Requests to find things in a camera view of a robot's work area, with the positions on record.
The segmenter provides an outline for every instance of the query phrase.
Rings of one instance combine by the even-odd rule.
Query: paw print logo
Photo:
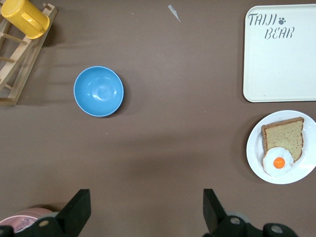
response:
[[[286,20],[285,20],[285,18],[284,17],[280,17],[279,19],[278,19],[278,23],[280,24],[280,25],[283,25],[284,23],[286,22]]]

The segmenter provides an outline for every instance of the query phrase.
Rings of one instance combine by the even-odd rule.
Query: small white scrap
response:
[[[168,7],[169,7],[170,11],[172,12],[172,14],[178,19],[178,21],[180,21],[178,14],[177,14],[177,11],[170,4]]]

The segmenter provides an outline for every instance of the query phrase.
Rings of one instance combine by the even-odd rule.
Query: toast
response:
[[[263,150],[265,154],[270,148],[283,147],[290,151],[294,162],[302,155],[304,118],[291,118],[273,122],[261,127]]]

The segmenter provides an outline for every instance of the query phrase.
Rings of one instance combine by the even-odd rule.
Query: wooden dish rack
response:
[[[5,40],[19,43],[10,57],[0,56],[0,60],[5,61],[4,66],[0,70],[0,91],[3,89],[10,90],[7,97],[0,97],[0,105],[16,105],[55,19],[57,9],[51,4],[43,3],[43,6],[43,14],[49,17],[50,22],[45,34],[37,39],[29,39],[26,36],[20,39],[9,35],[8,32],[12,24],[0,15],[0,55]]]

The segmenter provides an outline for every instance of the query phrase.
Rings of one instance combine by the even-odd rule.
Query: tray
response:
[[[243,94],[250,102],[316,100],[316,4],[251,8]]]

